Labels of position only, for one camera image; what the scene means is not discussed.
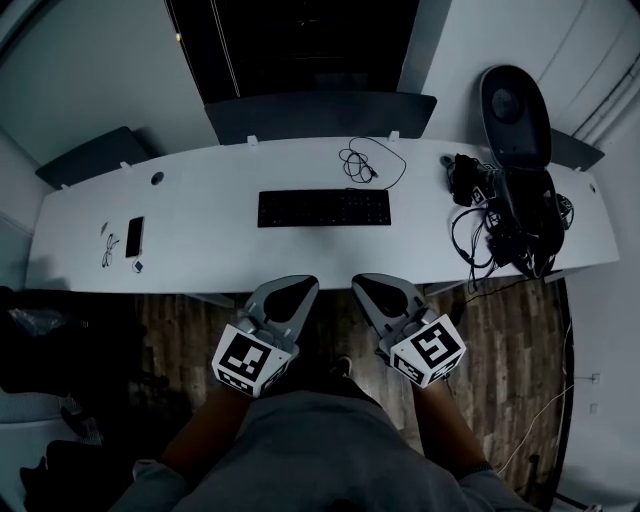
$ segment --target white desk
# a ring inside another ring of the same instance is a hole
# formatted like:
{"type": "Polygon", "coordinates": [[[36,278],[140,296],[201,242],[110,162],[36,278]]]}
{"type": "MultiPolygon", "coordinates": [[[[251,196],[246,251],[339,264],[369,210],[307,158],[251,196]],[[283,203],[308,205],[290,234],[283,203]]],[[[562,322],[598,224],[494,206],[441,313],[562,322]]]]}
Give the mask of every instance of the white desk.
{"type": "MultiPolygon", "coordinates": [[[[27,286],[91,292],[225,293],[252,291],[291,274],[312,274],[322,288],[348,288],[353,275],[382,272],[414,283],[466,279],[468,265],[449,237],[460,211],[447,190],[444,154],[491,161],[486,149],[430,141],[387,144],[407,161],[390,191],[391,226],[258,229],[262,190],[355,186],[342,171],[338,151],[348,138],[300,139],[217,146],[179,153],[74,185],[48,195],[31,248],[27,286]],[[162,171],[164,181],[150,183],[162,171]],[[142,273],[125,259],[130,219],[145,217],[142,273]],[[104,235],[102,225],[108,222],[104,235]],[[102,268],[106,238],[120,243],[102,268]]],[[[401,163],[370,141],[356,141],[380,177],[362,188],[384,188],[401,163]]],[[[607,211],[590,174],[550,165],[558,193],[573,202],[554,269],[616,261],[618,249],[607,211]]],[[[456,229],[468,246],[473,219],[456,229]]],[[[486,244],[481,243],[487,255],[486,244]]],[[[494,276],[515,275],[512,266],[494,276]]]]}

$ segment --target keyboard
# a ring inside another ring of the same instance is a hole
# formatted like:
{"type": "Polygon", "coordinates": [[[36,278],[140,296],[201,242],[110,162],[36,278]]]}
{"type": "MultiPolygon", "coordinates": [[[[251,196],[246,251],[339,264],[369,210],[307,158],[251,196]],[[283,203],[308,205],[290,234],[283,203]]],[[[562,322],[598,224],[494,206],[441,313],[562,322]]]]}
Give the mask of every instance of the keyboard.
{"type": "Polygon", "coordinates": [[[390,226],[386,190],[260,192],[258,227],[390,226]]]}

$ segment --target smartphone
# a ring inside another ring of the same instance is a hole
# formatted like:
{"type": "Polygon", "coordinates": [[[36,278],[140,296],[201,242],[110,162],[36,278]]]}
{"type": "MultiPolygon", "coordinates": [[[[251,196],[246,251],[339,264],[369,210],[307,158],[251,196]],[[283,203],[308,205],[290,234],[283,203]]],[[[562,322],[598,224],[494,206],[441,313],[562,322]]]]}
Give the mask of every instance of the smartphone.
{"type": "Polygon", "coordinates": [[[126,258],[135,258],[142,252],[142,226],[144,217],[137,217],[129,221],[129,233],[127,234],[126,258]]]}

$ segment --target floor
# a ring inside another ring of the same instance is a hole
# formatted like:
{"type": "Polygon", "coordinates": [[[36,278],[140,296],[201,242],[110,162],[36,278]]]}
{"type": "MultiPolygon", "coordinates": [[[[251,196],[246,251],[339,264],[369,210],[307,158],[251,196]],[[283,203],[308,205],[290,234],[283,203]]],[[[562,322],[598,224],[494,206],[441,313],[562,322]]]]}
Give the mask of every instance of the floor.
{"type": "MultiPolygon", "coordinates": [[[[483,291],[515,281],[494,279],[483,291]]],[[[454,301],[467,297],[460,286],[437,295],[430,303],[440,313],[449,313],[454,301]]],[[[238,296],[237,304],[244,300],[246,296],[238,296]]],[[[144,369],[166,375],[176,396],[186,397],[191,408],[196,408],[211,384],[210,362],[234,311],[181,295],[141,295],[136,297],[136,310],[139,321],[148,328],[144,369]]],[[[534,416],[563,390],[565,330],[557,287],[526,282],[478,298],[467,305],[458,328],[468,351],[449,383],[488,460],[495,468],[502,468],[534,416]]],[[[354,380],[382,405],[407,442],[421,451],[408,381],[373,354],[376,336],[349,291],[319,294],[302,342],[326,361],[349,354],[354,361],[354,380]]],[[[540,455],[538,482],[550,476],[562,404],[562,399],[556,400],[540,415],[502,473],[517,492],[524,491],[533,454],[540,455]]]]}

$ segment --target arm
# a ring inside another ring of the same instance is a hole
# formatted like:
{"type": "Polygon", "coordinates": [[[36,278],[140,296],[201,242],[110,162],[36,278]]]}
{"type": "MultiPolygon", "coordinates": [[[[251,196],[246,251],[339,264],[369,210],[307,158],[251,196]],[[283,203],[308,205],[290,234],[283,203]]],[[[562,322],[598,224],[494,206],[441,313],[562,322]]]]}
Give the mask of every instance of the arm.
{"type": "Polygon", "coordinates": [[[233,444],[253,398],[218,385],[169,443],[159,462],[195,486],[233,444]]]}
{"type": "Polygon", "coordinates": [[[485,462],[480,443],[442,380],[413,386],[424,455],[454,475],[485,462]]]}

